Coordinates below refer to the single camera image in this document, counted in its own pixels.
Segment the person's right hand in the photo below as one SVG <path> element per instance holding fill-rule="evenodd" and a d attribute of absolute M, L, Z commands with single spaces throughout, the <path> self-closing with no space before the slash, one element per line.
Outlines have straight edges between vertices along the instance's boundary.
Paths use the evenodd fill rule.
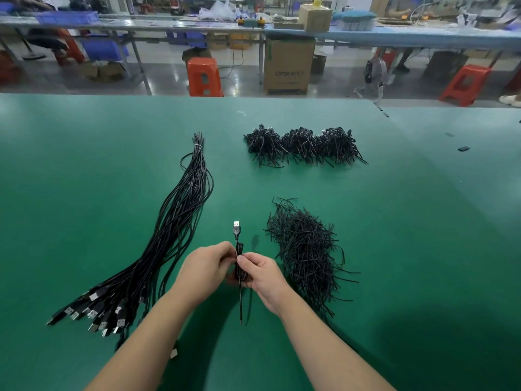
<path fill-rule="evenodd" d="M 261 255 L 255 252 L 246 252 L 243 255 Z M 229 273 L 225 280 L 229 283 L 238 284 L 253 289 L 260 297 L 264 305 L 272 313 L 284 322 L 284 314 L 288 303 L 296 295 L 287 283 L 276 261 L 270 257 L 261 255 L 261 267 L 255 277 L 248 274 L 247 278 L 240 282 L 236 279 L 234 272 Z"/>

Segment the person's left hand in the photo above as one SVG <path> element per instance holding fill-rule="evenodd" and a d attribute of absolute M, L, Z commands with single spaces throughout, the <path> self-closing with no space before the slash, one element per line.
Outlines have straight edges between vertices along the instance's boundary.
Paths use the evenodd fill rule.
<path fill-rule="evenodd" d="M 224 281 L 229 269 L 218 269 L 219 261 L 227 254 L 237 253 L 228 241 L 200 247 L 184 260 L 171 288 L 183 305 L 194 309 L 206 300 Z"/>

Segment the person's right forearm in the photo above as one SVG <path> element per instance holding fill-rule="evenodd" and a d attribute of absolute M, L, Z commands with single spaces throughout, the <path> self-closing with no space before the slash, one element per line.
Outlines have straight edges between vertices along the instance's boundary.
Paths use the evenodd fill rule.
<path fill-rule="evenodd" d="M 277 312 L 315 391 L 396 391 L 294 291 Z"/>

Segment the person's left forearm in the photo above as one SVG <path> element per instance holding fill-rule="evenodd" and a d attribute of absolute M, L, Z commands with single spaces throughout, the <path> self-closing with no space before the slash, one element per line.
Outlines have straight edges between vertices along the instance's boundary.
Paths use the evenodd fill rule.
<path fill-rule="evenodd" d="M 176 286 L 117 350 L 84 391 L 157 391 L 194 304 Z"/>

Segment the pile of black twist ties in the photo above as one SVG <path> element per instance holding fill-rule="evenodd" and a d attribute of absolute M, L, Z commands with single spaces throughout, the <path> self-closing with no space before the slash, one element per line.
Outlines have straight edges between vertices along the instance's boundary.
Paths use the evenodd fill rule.
<path fill-rule="evenodd" d="M 294 198 L 273 199 L 275 211 L 268 217 L 264 231 L 277 243 L 282 272 L 292 289 L 323 320 L 334 318 L 329 308 L 333 301 L 349 302 L 336 296 L 339 281 L 358 283 L 340 276 L 360 272 L 344 268 L 345 253 L 335 238 L 334 224 L 323 223 L 305 208 L 299 208 Z"/>

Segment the orange plastic stool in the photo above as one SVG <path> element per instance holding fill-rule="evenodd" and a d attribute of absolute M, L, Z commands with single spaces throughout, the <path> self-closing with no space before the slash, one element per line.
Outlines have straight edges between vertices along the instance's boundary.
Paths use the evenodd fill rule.
<path fill-rule="evenodd" d="M 399 55 L 399 53 L 400 52 L 395 48 L 377 47 L 374 52 L 374 56 L 383 60 L 386 65 L 386 69 L 389 72 L 396 56 Z"/>
<path fill-rule="evenodd" d="M 191 58 L 186 69 L 191 97 L 224 97 L 216 59 Z"/>
<path fill-rule="evenodd" d="M 478 98 L 492 72 L 491 67 L 464 65 L 443 90 L 438 100 L 455 100 L 459 107 L 469 107 Z"/>

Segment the large brown cardboard box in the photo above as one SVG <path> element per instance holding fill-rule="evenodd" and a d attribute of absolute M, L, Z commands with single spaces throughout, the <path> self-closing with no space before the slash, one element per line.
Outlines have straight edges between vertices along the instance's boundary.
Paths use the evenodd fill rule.
<path fill-rule="evenodd" d="M 313 37 L 266 36 L 263 90 L 267 95 L 305 95 L 315 52 Z"/>

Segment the open brown cardboard box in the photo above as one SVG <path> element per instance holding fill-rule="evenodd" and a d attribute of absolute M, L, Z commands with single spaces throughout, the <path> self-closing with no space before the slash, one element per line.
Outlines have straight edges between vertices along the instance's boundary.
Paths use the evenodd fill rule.
<path fill-rule="evenodd" d="M 118 82 L 126 76 L 125 68 L 120 63 L 112 61 L 105 64 L 84 62 L 79 65 L 79 71 L 88 80 L 101 83 Z"/>

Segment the long grey workbench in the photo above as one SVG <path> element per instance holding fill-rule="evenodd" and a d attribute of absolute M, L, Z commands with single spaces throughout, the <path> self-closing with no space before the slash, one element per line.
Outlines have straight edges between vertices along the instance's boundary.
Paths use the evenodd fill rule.
<path fill-rule="evenodd" d="M 258 43 L 258 74 L 259 83 L 263 79 L 264 47 L 266 35 L 290 35 L 299 37 L 313 37 L 317 44 L 324 46 L 351 46 L 351 47 L 382 47 L 382 48 L 422 48 L 447 49 L 462 51 L 467 49 L 502 51 L 521 54 L 521 31 L 488 30 L 488 29 L 459 29 L 429 26 L 376 26 L 369 31 L 343 31 L 333 27 L 325 33 L 311 33 L 304 30 L 275 29 L 273 24 L 265 27 L 243 27 L 237 23 L 212 22 L 201 20 L 173 20 L 173 19 L 144 19 L 136 16 L 103 15 L 98 21 L 89 24 L 80 23 L 44 23 L 41 24 L 35 14 L 27 16 L 11 16 L 0 14 L 0 27 L 10 28 L 63 28 L 72 30 L 89 30 L 104 34 L 108 39 L 118 43 L 119 52 L 122 46 L 130 43 L 138 65 L 142 68 L 140 55 L 136 48 L 137 41 L 155 41 L 160 38 L 136 37 L 140 32 L 198 32 L 208 33 L 236 33 L 252 34 L 254 39 L 245 39 L 244 42 Z"/>

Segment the blue plastic crate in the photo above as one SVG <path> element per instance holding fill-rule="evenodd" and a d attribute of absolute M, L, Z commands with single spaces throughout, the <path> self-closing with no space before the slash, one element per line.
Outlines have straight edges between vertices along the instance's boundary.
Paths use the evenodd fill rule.
<path fill-rule="evenodd" d="M 80 39 L 80 43 L 91 61 L 121 62 L 122 57 L 118 45 L 104 36 Z"/>

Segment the clear plastic bag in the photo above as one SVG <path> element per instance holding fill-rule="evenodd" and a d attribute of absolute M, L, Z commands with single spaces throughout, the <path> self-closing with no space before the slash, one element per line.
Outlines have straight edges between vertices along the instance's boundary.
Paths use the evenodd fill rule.
<path fill-rule="evenodd" d="M 200 20 L 214 20 L 214 21 L 235 21 L 237 19 L 237 9 L 229 0 L 222 2 L 215 1 L 210 9 L 200 8 Z"/>

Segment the small brown cardboard box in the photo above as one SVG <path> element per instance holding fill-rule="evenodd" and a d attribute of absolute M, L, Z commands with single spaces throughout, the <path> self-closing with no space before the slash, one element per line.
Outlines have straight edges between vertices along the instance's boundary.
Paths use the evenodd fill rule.
<path fill-rule="evenodd" d="M 324 6 L 300 5 L 298 24 L 309 33 L 329 32 L 333 11 Z"/>

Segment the blue covered stack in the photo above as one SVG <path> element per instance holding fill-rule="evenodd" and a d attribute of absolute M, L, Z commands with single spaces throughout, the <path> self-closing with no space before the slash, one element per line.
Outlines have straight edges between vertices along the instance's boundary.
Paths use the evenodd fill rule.
<path fill-rule="evenodd" d="M 333 13 L 331 21 L 339 31 L 365 32 L 373 29 L 376 18 L 371 11 L 346 10 Z"/>

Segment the blue plastic bin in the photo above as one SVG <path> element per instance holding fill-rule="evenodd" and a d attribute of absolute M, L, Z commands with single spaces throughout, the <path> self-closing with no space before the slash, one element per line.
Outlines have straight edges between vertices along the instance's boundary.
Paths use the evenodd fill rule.
<path fill-rule="evenodd" d="M 95 11 L 46 11 L 36 13 L 40 24 L 48 25 L 90 25 L 100 21 Z"/>

